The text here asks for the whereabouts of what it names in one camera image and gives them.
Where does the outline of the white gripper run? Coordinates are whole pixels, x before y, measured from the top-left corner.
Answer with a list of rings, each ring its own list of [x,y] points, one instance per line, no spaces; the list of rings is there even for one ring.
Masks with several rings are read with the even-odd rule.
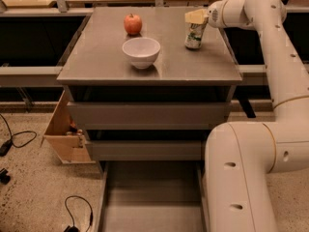
[[[212,3],[206,9],[199,9],[192,12],[188,12],[184,15],[186,23],[203,24],[209,19],[209,25],[214,28],[223,28],[225,26],[223,22],[223,9],[226,4],[225,0]]]

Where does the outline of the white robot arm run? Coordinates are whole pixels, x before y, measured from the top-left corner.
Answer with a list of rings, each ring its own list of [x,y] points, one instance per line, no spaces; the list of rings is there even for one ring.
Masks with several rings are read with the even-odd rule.
[[[309,165],[309,73],[283,22],[281,0],[221,0],[208,8],[214,28],[257,32],[274,119],[227,122],[206,142],[209,232],[278,232],[267,174]]]

